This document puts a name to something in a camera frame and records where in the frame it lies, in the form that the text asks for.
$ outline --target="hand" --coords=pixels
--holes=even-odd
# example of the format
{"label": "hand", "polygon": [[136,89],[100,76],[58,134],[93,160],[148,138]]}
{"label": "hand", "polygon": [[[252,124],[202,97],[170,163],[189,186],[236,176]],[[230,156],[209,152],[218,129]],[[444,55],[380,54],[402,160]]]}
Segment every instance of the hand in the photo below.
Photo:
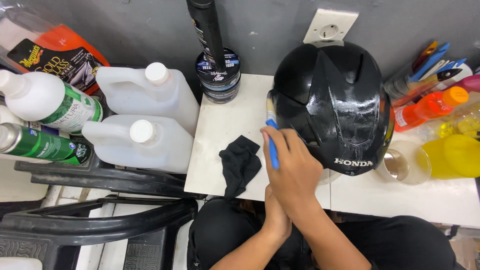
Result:
{"label": "hand", "polygon": [[[270,185],[275,197],[289,217],[318,204],[315,189],[322,176],[323,166],[315,159],[293,129],[276,130],[267,126],[260,130],[264,137],[264,154]],[[272,138],[280,166],[272,168],[268,150]]]}
{"label": "hand", "polygon": [[283,211],[270,185],[265,189],[265,213],[266,218],[262,230],[278,237],[281,243],[285,242],[292,232],[292,221]]}

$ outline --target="green spray can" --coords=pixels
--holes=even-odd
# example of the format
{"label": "green spray can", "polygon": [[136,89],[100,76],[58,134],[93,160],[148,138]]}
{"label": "green spray can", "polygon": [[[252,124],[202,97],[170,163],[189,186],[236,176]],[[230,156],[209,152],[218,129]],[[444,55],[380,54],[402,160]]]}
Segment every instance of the green spray can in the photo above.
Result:
{"label": "green spray can", "polygon": [[85,144],[13,123],[0,124],[0,154],[82,164],[92,149]]}

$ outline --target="black helmet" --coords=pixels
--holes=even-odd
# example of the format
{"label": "black helmet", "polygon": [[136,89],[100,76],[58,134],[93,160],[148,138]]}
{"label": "black helmet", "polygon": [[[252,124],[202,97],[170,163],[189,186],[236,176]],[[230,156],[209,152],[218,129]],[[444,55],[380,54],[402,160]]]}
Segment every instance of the black helmet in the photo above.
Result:
{"label": "black helmet", "polygon": [[271,90],[279,128],[293,128],[325,168],[346,175],[383,161],[395,125],[375,59],[335,41],[303,44],[278,66]]}

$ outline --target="wall outlet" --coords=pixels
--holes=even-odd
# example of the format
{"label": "wall outlet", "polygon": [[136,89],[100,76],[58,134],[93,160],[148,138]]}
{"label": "wall outlet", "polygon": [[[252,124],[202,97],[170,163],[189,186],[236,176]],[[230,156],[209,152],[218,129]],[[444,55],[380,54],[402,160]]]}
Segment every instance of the wall outlet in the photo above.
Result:
{"label": "wall outlet", "polygon": [[303,43],[343,40],[358,16],[357,12],[317,9]]}

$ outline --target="gray wall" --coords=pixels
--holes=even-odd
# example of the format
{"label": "gray wall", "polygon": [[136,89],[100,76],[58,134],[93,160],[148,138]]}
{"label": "gray wall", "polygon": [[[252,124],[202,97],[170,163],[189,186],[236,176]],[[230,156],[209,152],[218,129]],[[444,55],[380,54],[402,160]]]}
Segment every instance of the gray wall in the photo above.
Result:
{"label": "gray wall", "polygon": [[[42,0],[109,62],[163,62],[194,79],[201,52],[185,0]],[[243,73],[273,75],[301,44],[317,8],[360,15],[345,37],[367,49],[389,77],[429,41],[450,42],[451,60],[480,64],[479,0],[216,0],[224,46]]]}

